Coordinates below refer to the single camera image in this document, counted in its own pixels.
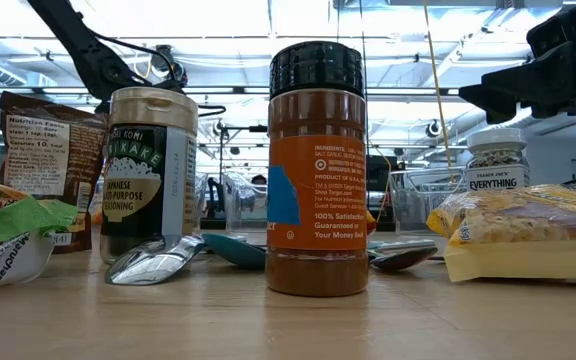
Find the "black overhead device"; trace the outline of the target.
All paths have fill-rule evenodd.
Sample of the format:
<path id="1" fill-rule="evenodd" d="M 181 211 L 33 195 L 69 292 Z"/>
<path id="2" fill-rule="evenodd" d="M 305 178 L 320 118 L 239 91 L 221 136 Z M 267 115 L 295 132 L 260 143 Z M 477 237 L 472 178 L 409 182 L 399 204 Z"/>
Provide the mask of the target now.
<path id="1" fill-rule="evenodd" d="M 155 55 L 151 56 L 152 72 L 165 80 L 174 79 L 181 88 L 187 86 L 188 76 L 185 67 L 177 62 L 172 55 L 171 45 L 156 45 Z"/>

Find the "brown spice pouch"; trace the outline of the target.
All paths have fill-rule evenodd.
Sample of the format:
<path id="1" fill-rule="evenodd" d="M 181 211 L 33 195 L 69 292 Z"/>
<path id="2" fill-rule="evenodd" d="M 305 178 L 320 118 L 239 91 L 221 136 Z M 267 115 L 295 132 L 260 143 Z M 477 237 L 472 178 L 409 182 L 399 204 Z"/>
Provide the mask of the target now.
<path id="1" fill-rule="evenodd" d="M 76 207 L 68 229 L 53 236 L 54 252 L 91 249 L 89 205 L 102 170 L 108 116 L 5 91 L 0 130 L 6 149 L 1 183 Z"/>

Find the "large silver spoon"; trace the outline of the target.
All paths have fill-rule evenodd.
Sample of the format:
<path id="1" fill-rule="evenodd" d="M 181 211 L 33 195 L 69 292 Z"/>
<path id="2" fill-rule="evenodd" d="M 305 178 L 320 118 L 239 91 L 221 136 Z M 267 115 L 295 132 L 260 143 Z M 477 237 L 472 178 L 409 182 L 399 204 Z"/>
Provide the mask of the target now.
<path id="1" fill-rule="evenodd" d="M 108 268 L 110 285 L 146 286 L 169 280 L 206 247 L 196 236 L 166 236 L 121 255 Z"/>

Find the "furikake seasoning jar gold lid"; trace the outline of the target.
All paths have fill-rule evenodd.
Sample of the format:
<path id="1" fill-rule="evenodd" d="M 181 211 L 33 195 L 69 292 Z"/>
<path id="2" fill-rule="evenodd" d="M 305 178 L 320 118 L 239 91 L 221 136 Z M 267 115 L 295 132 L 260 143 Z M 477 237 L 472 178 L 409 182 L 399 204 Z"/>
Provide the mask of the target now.
<path id="1" fill-rule="evenodd" d="M 195 230 L 198 106 L 171 90 L 123 88 L 112 94 L 109 124 L 100 253 L 111 264 Z"/>

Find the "orange spice bottle black lid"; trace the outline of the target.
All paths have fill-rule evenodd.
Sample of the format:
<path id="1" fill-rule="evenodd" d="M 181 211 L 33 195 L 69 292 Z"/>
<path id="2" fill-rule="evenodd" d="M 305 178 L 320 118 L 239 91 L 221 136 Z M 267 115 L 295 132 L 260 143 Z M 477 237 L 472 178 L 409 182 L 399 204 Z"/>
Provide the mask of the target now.
<path id="1" fill-rule="evenodd" d="M 273 57 L 265 265 L 271 289 L 309 297 L 365 289 L 365 130 L 358 51 L 308 41 Z"/>

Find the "teal plastic spoon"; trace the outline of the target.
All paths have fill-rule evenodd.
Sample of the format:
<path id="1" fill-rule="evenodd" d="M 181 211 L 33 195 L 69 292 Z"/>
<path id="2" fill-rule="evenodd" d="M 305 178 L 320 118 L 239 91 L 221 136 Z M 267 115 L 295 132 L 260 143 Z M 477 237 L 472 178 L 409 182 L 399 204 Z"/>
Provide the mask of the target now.
<path id="1" fill-rule="evenodd" d="M 263 248 L 221 234 L 206 233 L 202 239 L 215 254 L 241 269 L 265 268 L 266 251 Z"/>

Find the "pale yellow ramen pack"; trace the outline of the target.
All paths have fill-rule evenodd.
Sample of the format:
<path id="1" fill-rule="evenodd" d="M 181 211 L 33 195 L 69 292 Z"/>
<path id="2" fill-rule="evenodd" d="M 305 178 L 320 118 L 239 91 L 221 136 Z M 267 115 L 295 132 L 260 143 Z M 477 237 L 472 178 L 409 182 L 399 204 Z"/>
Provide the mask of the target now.
<path id="1" fill-rule="evenodd" d="M 576 280 L 576 241 L 448 245 L 444 259 L 453 282 L 477 278 Z"/>

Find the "black computer case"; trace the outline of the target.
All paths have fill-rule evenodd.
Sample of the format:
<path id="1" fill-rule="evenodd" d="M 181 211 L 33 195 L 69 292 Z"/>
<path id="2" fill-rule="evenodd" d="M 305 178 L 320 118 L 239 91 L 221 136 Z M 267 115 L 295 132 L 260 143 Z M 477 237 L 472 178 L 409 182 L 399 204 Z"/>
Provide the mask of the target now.
<path id="1" fill-rule="evenodd" d="M 388 160 L 380 155 L 366 157 L 367 207 L 378 223 L 393 222 Z"/>

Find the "white lid everything seasoning jar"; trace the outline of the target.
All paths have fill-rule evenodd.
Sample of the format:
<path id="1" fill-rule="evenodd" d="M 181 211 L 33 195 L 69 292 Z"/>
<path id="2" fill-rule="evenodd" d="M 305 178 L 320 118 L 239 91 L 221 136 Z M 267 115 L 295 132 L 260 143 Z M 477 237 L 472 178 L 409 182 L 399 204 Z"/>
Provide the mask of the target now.
<path id="1" fill-rule="evenodd" d="M 516 128 L 480 131 L 467 138 L 472 158 L 464 170 L 469 191 L 515 189 L 530 183 L 527 140 Z"/>

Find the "yellow ramen noodle pack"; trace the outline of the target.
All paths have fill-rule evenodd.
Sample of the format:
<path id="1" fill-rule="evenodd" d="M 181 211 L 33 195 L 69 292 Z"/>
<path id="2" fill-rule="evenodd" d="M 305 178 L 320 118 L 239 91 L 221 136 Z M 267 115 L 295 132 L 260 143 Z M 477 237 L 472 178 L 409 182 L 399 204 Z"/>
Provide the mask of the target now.
<path id="1" fill-rule="evenodd" d="M 426 225 L 452 246 L 576 241 L 576 183 L 453 194 Z"/>

